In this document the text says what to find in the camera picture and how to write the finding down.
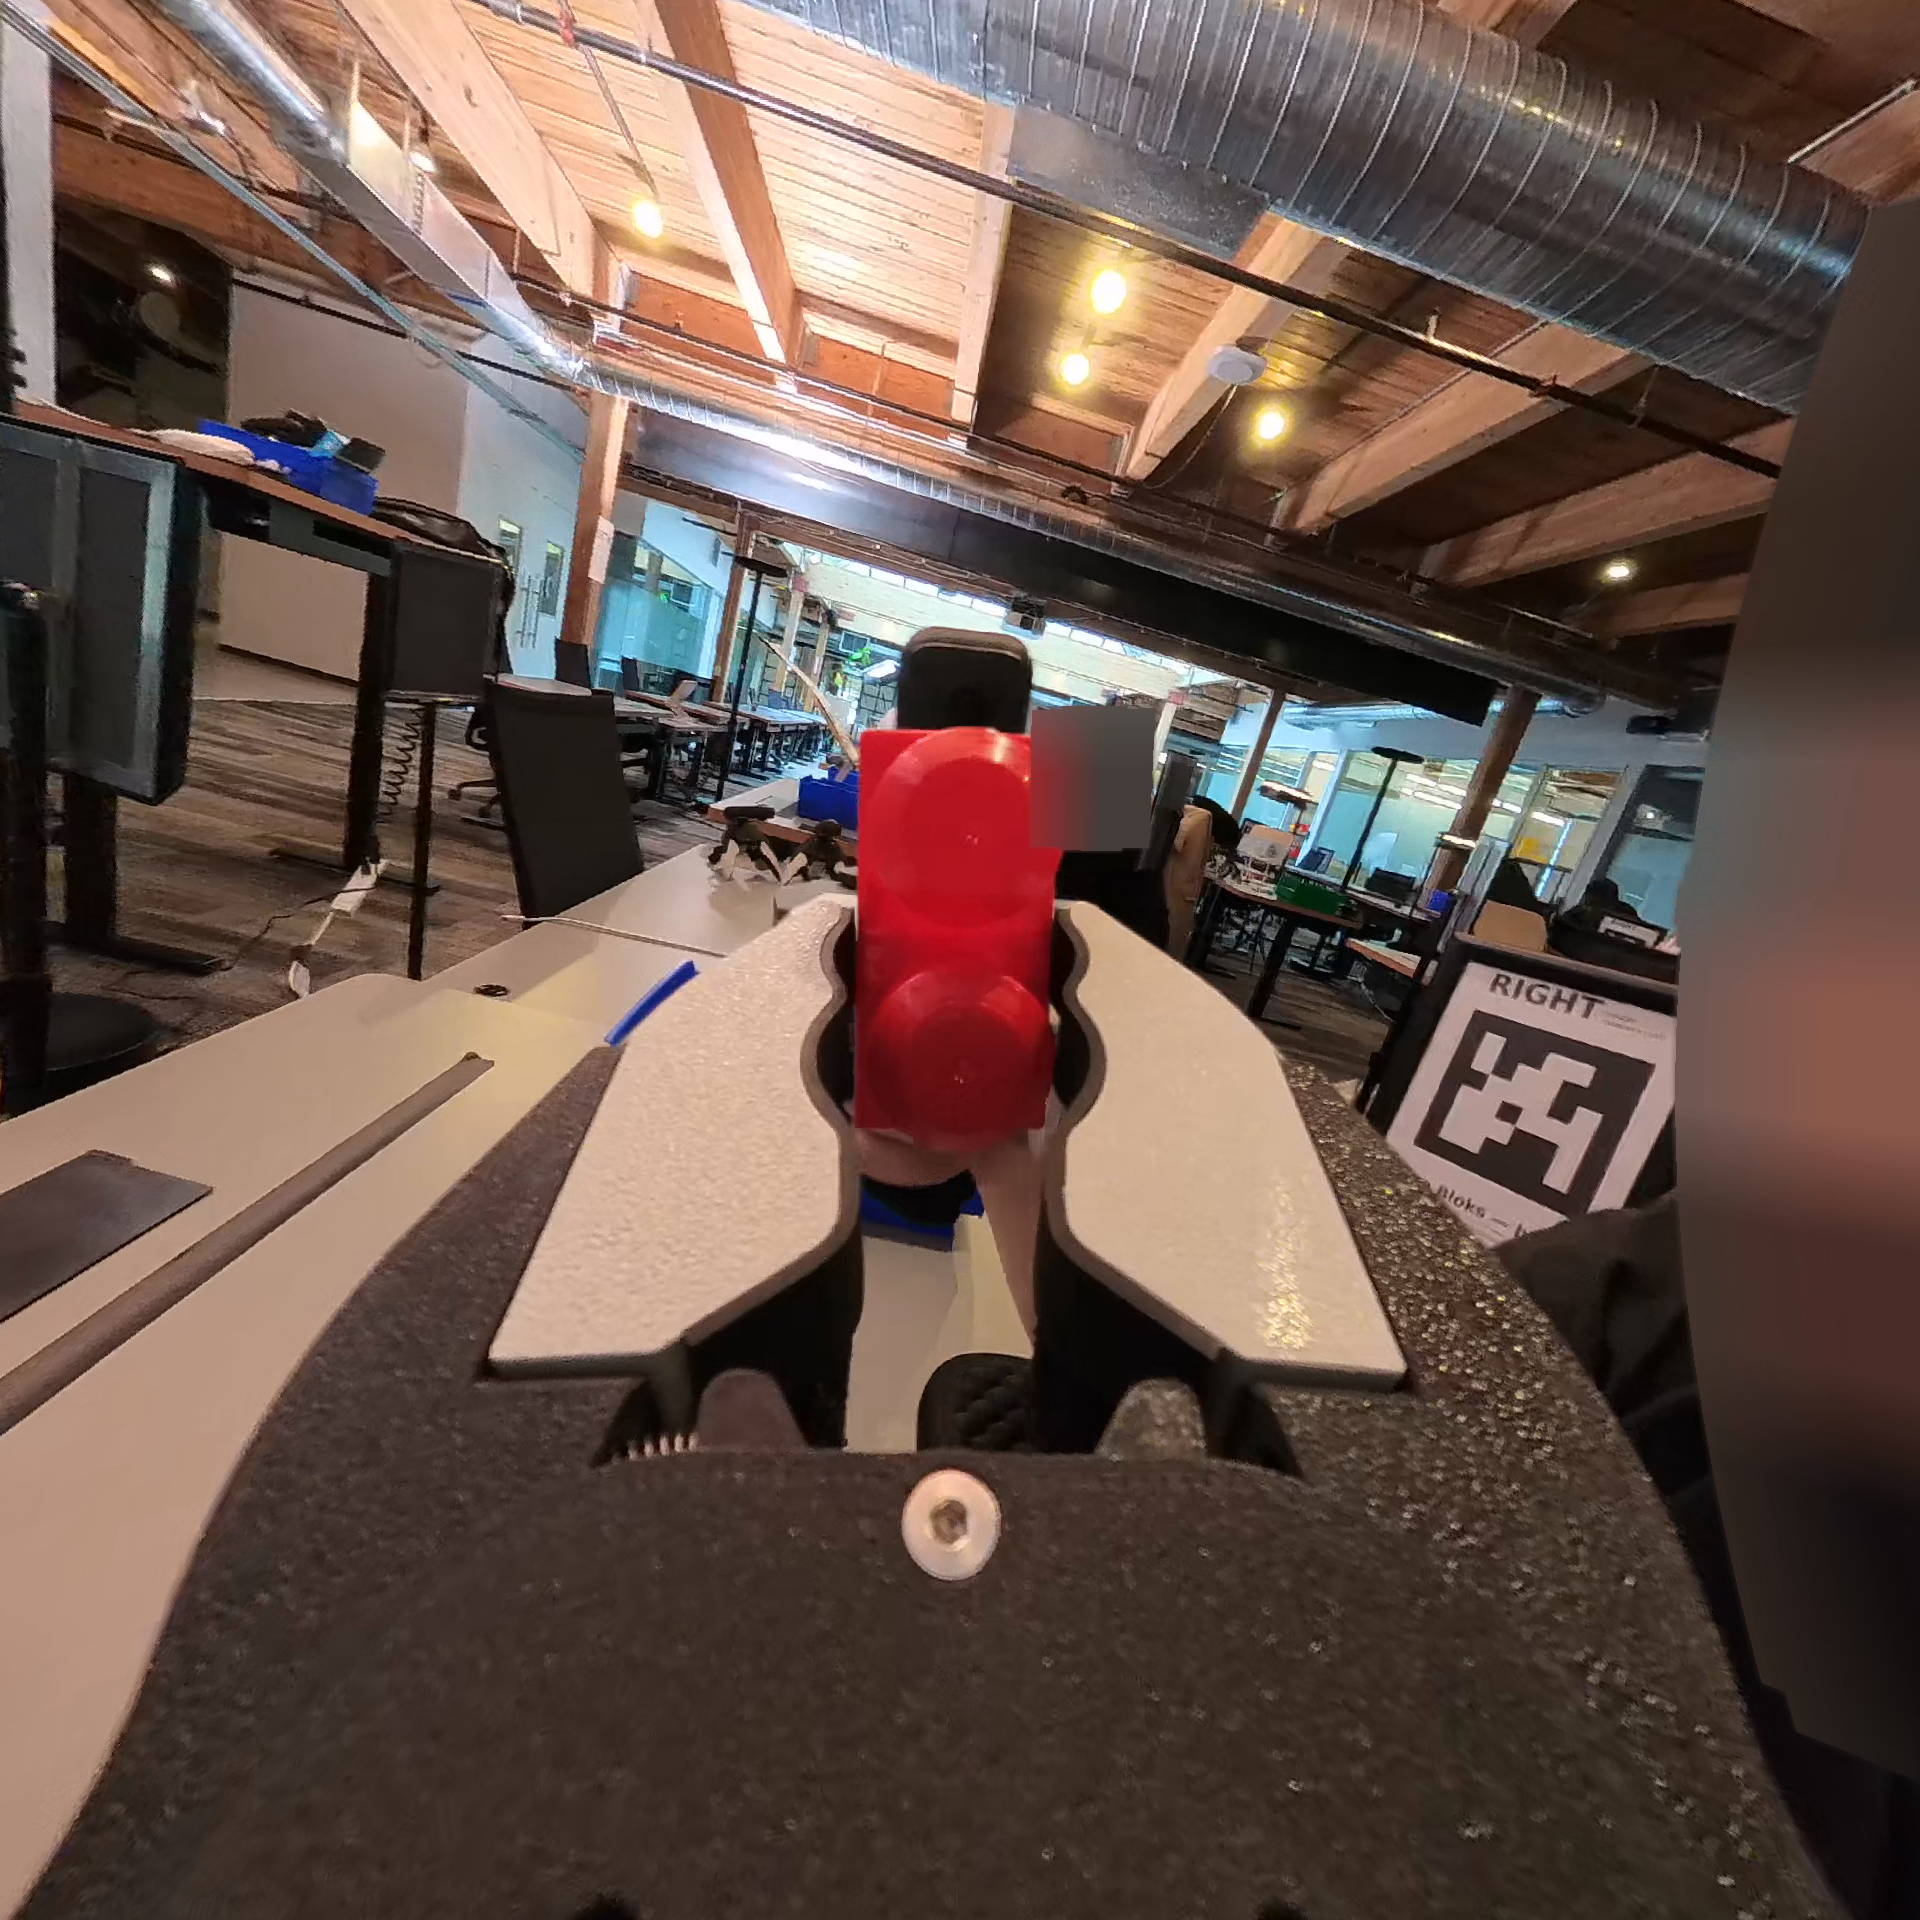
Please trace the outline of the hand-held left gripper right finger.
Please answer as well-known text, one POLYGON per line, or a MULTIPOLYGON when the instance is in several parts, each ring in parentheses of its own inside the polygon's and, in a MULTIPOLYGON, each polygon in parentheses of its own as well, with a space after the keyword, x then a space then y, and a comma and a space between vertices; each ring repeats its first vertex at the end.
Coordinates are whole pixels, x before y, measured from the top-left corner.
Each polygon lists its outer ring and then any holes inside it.
POLYGON ((1053 937, 1039 1448, 1176 1384, 1213 1449, 1266 1385, 1395 1394, 1407 1363, 1264 1032, 1093 903, 1053 937))

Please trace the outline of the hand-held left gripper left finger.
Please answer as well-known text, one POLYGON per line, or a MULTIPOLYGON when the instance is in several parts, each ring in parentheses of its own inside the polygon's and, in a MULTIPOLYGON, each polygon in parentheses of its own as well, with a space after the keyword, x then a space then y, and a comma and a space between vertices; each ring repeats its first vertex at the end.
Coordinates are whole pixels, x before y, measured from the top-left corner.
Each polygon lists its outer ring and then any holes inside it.
POLYGON ((502 1379, 638 1379, 690 1428, 725 1372, 847 1436, 864 1305, 847 1039, 850 900, 812 900, 646 1016, 491 1339, 502 1379))

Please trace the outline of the red two-stud toy block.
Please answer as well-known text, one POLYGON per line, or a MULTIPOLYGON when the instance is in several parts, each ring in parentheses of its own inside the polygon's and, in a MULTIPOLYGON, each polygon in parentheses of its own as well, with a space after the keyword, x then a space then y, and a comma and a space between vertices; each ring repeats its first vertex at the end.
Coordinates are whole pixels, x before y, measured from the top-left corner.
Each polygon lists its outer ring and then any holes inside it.
POLYGON ((1027 736, 890 728, 860 738, 860 1130, 955 1154, 1043 1124, 1058 860, 1032 841, 1027 736))

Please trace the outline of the blue plastic bin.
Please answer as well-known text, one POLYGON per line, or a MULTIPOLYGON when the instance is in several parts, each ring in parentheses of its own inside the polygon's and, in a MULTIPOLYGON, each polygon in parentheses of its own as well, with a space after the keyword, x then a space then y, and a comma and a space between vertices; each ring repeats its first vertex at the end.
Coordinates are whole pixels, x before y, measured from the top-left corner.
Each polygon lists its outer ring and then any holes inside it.
MULTIPOLYGON (((630 1008, 613 1021, 606 1044, 619 1047, 652 1013, 698 976, 694 960, 676 962, 630 1008)), ((983 1216, 986 1201, 976 1178, 960 1168, 940 1183, 903 1184, 874 1172, 861 1176, 861 1226, 877 1232, 903 1234, 920 1242, 952 1244, 962 1216, 983 1216)))

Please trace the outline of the person's right forearm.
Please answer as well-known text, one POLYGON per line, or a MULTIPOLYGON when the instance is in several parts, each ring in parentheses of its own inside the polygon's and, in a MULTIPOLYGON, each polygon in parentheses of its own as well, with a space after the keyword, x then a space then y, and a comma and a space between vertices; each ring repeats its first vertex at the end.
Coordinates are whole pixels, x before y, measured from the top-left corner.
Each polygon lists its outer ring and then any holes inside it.
POLYGON ((1015 1314, 1022 1331, 1032 1336, 1037 1328, 1036 1260, 1043 1216, 1039 1193, 1020 1184, 983 1184, 981 1199, 1015 1314))

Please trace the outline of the adjacent grey desk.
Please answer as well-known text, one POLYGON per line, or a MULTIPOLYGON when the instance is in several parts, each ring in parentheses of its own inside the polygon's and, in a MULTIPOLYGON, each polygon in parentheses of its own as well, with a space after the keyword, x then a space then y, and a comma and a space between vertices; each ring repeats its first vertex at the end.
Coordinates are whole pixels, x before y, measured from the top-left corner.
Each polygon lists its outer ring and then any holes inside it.
POLYGON ((558 913, 502 913, 508 936, 444 975, 446 985, 523 1005, 590 1017, 616 1011, 679 962, 709 964, 755 941, 776 911, 802 898, 806 867, 779 827, 797 827, 797 785, 776 779, 743 804, 774 813, 768 829, 782 872, 751 856, 714 857, 714 843, 654 863, 599 897, 558 913))

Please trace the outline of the dark metal desk plate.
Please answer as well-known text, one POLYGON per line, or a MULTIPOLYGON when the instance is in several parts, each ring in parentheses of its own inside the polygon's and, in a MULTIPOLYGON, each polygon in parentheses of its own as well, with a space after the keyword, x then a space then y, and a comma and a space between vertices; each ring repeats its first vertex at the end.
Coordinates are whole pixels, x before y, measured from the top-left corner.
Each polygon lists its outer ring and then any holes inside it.
POLYGON ((88 1149, 2 1191, 2 1320, 190 1210, 210 1188, 88 1149))

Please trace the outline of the tall brown-top desk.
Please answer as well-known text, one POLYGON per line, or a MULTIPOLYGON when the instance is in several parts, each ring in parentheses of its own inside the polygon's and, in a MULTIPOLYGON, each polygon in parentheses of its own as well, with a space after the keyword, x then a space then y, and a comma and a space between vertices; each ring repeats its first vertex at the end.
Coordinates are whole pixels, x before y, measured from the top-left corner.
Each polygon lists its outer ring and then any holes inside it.
MULTIPOLYGON (((164 449, 132 435, 109 435, 103 425, 54 416, 30 407, 15 418, 52 425, 98 442, 164 449)), ((278 479, 234 464, 218 456, 172 449, 182 466, 199 479, 204 496, 204 533, 243 538, 255 544, 359 572, 367 579, 366 627, 356 665, 352 723, 352 762, 348 823, 343 829, 340 873, 352 873, 376 857, 376 777, 381 765, 384 715, 388 700, 413 705, 467 705, 388 690, 388 651, 384 637, 384 588, 392 552, 407 544, 469 553, 404 533, 387 522, 336 507, 317 496, 283 485, 278 479)))

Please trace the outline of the person's right hand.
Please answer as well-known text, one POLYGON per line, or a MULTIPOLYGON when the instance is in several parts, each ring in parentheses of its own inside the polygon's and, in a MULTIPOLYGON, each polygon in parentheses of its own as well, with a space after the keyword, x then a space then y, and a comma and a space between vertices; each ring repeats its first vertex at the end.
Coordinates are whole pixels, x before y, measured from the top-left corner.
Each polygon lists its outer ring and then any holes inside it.
POLYGON ((1043 1131, 1015 1131, 990 1143, 925 1146, 900 1135, 854 1130, 858 1163, 864 1178, 887 1186, 931 1188, 967 1176, 983 1207, 1036 1193, 1043 1131))

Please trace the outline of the brown coat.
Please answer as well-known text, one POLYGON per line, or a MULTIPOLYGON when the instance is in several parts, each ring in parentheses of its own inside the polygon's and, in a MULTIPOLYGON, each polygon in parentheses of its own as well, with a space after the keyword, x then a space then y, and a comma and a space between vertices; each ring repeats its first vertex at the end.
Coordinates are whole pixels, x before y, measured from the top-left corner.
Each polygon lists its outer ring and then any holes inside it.
POLYGON ((1213 826, 1211 804, 1189 803, 1181 812, 1181 821, 1173 834, 1160 872, 1168 913, 1165 947, 1168 955, 1176 962, 1187 962, 1192 939, 1198 903, 1202 898, 1213 856, 1213 826))

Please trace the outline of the black round mat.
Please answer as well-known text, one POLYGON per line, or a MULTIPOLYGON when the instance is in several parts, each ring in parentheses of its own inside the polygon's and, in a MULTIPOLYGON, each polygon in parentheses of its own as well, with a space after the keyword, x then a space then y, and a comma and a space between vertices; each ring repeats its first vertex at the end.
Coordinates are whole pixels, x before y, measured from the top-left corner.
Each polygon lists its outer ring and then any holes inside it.
POLYGON ((1032 1368, 1027 1355, 958 1354, 924 1384, 918 1452, 1031 1453, 1032 1368))

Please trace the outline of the framed marker sign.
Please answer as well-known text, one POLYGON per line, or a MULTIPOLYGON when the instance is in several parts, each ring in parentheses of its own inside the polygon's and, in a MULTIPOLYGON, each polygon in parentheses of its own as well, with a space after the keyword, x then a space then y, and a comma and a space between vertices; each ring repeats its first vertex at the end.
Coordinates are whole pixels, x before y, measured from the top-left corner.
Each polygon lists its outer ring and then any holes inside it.
POLYGON ((1360 1111, 1480 1245, 1672 1186, 1676 983, 1453 939, 1360 1111))

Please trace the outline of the black office chair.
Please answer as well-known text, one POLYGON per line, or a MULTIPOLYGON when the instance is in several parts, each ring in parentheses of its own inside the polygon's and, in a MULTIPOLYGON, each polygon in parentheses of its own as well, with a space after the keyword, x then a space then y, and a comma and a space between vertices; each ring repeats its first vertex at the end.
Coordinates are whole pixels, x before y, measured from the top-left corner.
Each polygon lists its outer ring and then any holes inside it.
POLYGON ((643 848, 614 697, 488 677, 484 714, 518 913, 554 919, 638 877, 643 848))

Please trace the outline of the white power strip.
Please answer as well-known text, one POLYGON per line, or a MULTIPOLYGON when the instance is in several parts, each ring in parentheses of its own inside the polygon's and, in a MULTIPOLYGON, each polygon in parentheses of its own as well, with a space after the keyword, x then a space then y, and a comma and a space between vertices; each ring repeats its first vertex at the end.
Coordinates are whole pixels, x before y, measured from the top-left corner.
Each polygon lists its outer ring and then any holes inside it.
POLYGON ((328 936, 333 921, 355 917, 372 897, 387 868, 388 863, 384 857, 374 857, 355 868, 352 875, 343 882, 343 887, 327 900, 324 911, 319 913, 319 921, 291 951, 283 985, 293 1000, 307 1000, 312 992, 312 962, 317 960, 319 947, 328 936))

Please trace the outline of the black hanging box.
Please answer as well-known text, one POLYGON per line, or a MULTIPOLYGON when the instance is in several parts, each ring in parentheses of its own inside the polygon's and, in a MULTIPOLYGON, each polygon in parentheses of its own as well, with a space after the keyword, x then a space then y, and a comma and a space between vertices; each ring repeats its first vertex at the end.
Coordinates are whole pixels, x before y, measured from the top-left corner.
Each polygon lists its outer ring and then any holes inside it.
POLYGON ((384 588, 388 690, 478 703, 499 673, 509 575, 491 555, 407 544, 384 588))

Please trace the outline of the blue storage bin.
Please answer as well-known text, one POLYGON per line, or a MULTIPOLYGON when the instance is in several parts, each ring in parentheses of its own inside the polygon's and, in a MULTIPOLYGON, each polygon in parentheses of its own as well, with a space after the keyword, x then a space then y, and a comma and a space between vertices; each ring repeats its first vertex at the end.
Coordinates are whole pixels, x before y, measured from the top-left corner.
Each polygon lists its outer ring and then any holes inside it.
POLYGON ((376 503, 376 476, 344 460, 348 444, 339 437, 315 449, 255 435, 245 425, 202 418, 197 433, 207 439, 247 450, 258 466, 276 471, 280 480, 300 491, 317 496, 336 507, 372 515, 376 503))

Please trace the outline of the dark display on stand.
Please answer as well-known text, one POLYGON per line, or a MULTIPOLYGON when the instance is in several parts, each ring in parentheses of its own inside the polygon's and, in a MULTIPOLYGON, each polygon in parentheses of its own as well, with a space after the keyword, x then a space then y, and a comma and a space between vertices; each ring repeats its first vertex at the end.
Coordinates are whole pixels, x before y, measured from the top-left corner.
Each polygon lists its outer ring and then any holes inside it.
POLYGON ((2 424, 5 579, 48 632, 51 770, 59 777, 59 944, 204 976, 212 955, 118 925, 117 804, 167 803, 184 779, 197 674, 204 496, 170 449, 48 424, 2 424))

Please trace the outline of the silver air duct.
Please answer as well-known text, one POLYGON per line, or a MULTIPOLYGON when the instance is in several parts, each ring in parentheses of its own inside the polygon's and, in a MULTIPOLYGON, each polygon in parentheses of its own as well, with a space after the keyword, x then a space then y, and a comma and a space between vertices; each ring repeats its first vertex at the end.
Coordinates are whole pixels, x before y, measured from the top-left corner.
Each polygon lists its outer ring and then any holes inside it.
POLYGON ((1840 183, 1428 4, 762 9, 1778 415, 1866 233, 1840 183))

